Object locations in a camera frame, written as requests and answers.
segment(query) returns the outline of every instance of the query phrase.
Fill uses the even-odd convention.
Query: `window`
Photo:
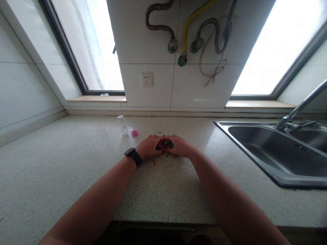
[[[277,0],[231,99],[237,99],[235,95],[261,95],[275,99],[300,70],[301,64],[314,53],[316,46],[322,43],[318,37],[316,40],[312,38],[325,21],[323,8],[323,1],[320,0]],[[307,55],[301,57],[305,48]]]
[[[40,0],[84,94],[123,95],[107,2]]]

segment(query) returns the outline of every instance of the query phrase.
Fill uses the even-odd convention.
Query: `granite countertop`
[[[67,116],[1,147],[1,243],[37,242],[126,149],[158,131],[177,134],[201,148],[275,225],[327,227],[326,190],[278,187],[213,124],[215,120],[241,119],[127,117],[139,131],[132,138],[121,136],[116,117]],[[216,224],[191,162],[164,155],[156,163],[145,162],[137,169],[114,219]]]

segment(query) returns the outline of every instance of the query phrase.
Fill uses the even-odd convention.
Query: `faucet spout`
[[[322,91],[327,88],[327,79],[323,81],[300,105],[298,105],[290,114],[283,117],[275,126],[275,129],[283,131],[285,129],[285,123],[290,123],[294,120],[295,116],[302,111],[311,101],[314,100]]]

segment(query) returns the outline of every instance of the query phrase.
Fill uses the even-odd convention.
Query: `watch strap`
[[[130,157],[132,157],[136,163],[136,167],[140,166],[141,163],[143,162],[142,158],[140,157],[140,155],[137,153],[136,150],[133,150],[130,154]]]

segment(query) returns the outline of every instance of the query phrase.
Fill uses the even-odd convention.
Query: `white outlet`
[[[153,73],[143,72],[140,74],[142,87],[153,87]]]

